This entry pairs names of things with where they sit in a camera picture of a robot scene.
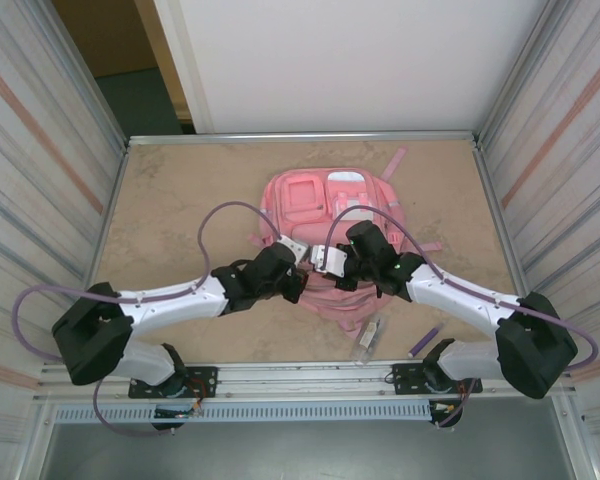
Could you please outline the clear plastic pen case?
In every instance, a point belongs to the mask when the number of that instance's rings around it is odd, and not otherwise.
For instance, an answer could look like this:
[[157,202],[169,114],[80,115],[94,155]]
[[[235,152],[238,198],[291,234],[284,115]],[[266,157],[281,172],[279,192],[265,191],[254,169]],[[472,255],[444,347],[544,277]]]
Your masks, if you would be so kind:
[[382,337],[385,318],[380,313],[369,316],[363,323],[351,351],[351,360],[358,365],[367,364],[374,356]]

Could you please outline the pink backpack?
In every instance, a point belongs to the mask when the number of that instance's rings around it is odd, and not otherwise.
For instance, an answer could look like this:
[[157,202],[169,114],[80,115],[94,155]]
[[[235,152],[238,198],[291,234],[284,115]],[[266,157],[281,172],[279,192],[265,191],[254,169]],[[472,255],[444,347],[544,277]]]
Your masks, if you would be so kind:
[[[406,224],[404,210],[389,184],[389,179],[406,155],[405,147],[397,150],[382,175],[376,177],[360,168],[331,167],[288,170],[275,176],[266,186],[260,211],[267,217],[260,222],[260,234],[251,242],[262,248],[276,237],[269,225],[299,242],[310,246],[330,240],[332,247],[347,242],[346,230],[355,223],[370,220],[376,224],[398,252],[413,252],[415,247],[389,220],[371,211],[356,210],[343,217],[331,237],[329,228],[346,208],[366,205],[389,214],[401,225]],[[308,272],[308,282],[299,305],[325,320],[335,321],[354,338],[364,327],[366,318],[387,305],[391,298],[378,297],[370,282],[360,282],[354,291],[336,287],[336,280],[314,270],[305,260],[300,267]]]

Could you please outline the purple marker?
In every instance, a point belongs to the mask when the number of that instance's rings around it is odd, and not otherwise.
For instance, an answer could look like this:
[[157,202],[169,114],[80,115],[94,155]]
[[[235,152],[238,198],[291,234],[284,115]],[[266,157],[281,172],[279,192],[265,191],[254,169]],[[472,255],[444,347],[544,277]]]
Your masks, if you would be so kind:
[[409,350],[408,357],[415,358],[445,327],[444,322],[440,322],[429,330],[416,344]]

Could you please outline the grey metal panel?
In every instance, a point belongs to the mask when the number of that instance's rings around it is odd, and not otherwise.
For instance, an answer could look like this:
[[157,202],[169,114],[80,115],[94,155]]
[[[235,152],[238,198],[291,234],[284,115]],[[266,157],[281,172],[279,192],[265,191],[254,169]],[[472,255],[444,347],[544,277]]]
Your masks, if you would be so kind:
[[548,400],[471,400],[460,422],[193,424],[126,438],[55,428],[41,480],[575,480]]

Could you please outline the wide aluminium mounting rail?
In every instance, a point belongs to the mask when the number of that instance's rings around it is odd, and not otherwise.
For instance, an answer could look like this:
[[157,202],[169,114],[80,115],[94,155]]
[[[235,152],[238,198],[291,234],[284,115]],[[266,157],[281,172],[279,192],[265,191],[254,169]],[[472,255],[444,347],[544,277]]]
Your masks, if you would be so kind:
[[[220,363],[215,380],[218,401],[263,400],[362,400],[395,396],[389,382],[391,367],[398,360],[352,362]],[[134,379],[109,376],[103,380],[98,398],[107,402],[127,401]],[[33,399],[38,402],[82,403],[91,399],[94,386],[75,386],[63,366],[44,365]],[[505,380],[482,380],[485,398],[521,397]],[[569,376],[562,376],[547,397],[575,395]]]

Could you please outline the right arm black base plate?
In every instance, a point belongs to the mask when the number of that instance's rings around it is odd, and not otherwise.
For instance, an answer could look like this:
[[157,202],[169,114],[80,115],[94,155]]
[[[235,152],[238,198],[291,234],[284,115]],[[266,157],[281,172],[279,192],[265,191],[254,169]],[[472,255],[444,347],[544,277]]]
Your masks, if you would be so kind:
[[423,362],[393,364],[385,380],[396,395],[464,395],[470,387],[473,393],[483,391],[480,380],[452,380],[438,367]]

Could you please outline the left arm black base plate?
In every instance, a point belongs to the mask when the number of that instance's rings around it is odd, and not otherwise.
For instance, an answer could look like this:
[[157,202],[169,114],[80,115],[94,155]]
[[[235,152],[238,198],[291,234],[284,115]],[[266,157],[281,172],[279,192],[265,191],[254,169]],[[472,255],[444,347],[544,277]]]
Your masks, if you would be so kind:
[[132,379],[128,396],[131,399],[199,399],[214,398],[218,385],[217,367],[186,367],[159,385]]

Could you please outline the narrow aluminium table rail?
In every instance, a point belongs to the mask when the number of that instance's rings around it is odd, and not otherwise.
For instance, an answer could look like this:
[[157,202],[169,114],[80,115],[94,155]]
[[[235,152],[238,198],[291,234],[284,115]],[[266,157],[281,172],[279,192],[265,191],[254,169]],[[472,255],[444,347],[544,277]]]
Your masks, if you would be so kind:
[[130,146],[145,145],[218,145],[253,143],[316,143],[356,141],[451,141],[474,138],[471,131],[411,130],[377,132],[301,132],[301,133],[236,133],[195,135],[131,136]]

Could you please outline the aluminium side rail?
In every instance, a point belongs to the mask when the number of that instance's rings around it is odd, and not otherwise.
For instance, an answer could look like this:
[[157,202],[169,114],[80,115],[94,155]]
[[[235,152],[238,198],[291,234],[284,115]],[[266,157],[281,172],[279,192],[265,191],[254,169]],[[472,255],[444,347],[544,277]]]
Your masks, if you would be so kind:
[[505,263],[511,277],[514,292],[516,294],[527,294],[527,285],[526,281],[523,279],[521,264],[516,257],[514,248],[509,238],[501,206],[492,185],[485,159],[481,153],[481,150],[477,146],[474,146],[473,148],[473,156],[483,189],[485,191],[487,203],[493,218]]
[[87,238],[86,252],[82,254],[84,268],[82,276],[71,287],[84,291],[94,283],[101,263],[106,239],[112,223],[115,207],[121,191],[124,175],[128,166],[131,148],[128,148],[120,158],[120,163],[115,171],[109,189],[105,191],[104,206],[100,212],[89,214],[87,227],[89,235]]

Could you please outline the aluminium corner post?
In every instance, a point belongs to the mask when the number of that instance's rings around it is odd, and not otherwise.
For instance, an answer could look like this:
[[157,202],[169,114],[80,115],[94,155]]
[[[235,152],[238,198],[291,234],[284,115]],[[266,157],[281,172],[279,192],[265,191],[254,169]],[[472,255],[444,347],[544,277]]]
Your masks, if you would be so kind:
[[117,152],[125,154],[128,139],[51,0],[27,0],[27,4],[101,133]]
[[477,147],[480,147],[481,142],[484,140],[489,128],[494,123],[499,110],[503,107],[505,100],[508,98],[509,93],[512,91],[514,81],[519,76],[520,70],[522,69],[528,56],[530,55],[530,52],[536,43],[536,38],[542,32],[542,29],[544,28],[544,25],[547,22],[547,18],[553,10],[553,5],[555,1],[556,0],[542,0],[542,8],[536,20],[533,22],[532,27],[530,28],[529,33],[525,41],[523,42],[519,53],[515,57],[515,60],[512,63],[511,68],[504,79],[504,82],[501,85],[498,95],[495,97],[493,104],[489,108],[489,111],[486,114],[484,120],[481,122],[480,127],[477,128],[474,132],[474,141]]

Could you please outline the white door frame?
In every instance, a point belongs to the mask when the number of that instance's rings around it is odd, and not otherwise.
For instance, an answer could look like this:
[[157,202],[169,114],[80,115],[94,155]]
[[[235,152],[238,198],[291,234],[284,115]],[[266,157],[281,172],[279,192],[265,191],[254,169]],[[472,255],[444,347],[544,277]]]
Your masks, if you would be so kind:
[[166,43],[182,87],[187,109],[198,134],[215,134],[206,92],[181,0],[154,0]]

